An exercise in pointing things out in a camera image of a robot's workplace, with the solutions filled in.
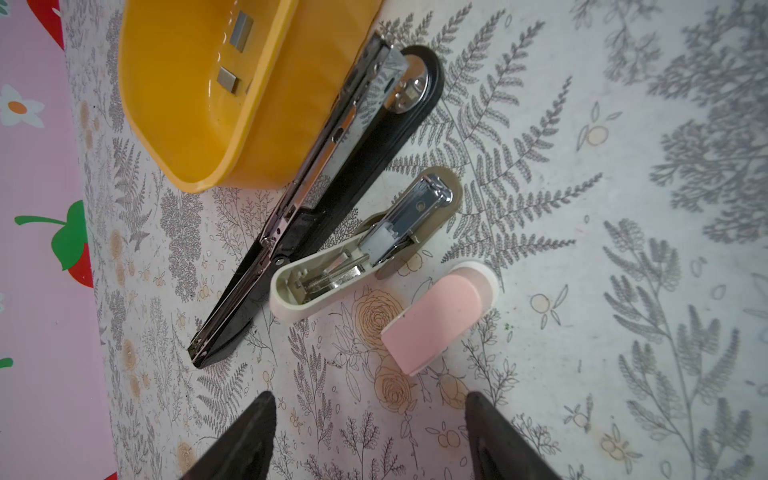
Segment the black stapler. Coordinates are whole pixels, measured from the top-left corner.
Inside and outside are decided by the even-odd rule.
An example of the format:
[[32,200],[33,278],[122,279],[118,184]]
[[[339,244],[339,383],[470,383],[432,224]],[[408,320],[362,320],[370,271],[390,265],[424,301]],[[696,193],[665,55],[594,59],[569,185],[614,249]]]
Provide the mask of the black stapler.
[[191,340],[194,367],[237,348],[278,269],[320,249],[430,115],[444,82],[433,49],[370,38],[298,173]]

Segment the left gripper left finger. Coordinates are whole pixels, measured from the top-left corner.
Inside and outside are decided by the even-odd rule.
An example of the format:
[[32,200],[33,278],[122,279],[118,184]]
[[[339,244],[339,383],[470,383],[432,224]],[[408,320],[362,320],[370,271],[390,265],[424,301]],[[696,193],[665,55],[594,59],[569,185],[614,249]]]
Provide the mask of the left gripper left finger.
[[254,479],[268,476],[277,427],[276,400],[261,392],[181,479]]

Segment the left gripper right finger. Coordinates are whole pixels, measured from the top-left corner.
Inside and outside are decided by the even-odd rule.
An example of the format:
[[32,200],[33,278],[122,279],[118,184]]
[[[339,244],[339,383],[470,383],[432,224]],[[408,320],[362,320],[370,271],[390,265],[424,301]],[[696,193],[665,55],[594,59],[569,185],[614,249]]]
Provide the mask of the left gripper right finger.
[[468,393],[465,423],[475,479],[560,479],[481,392]]

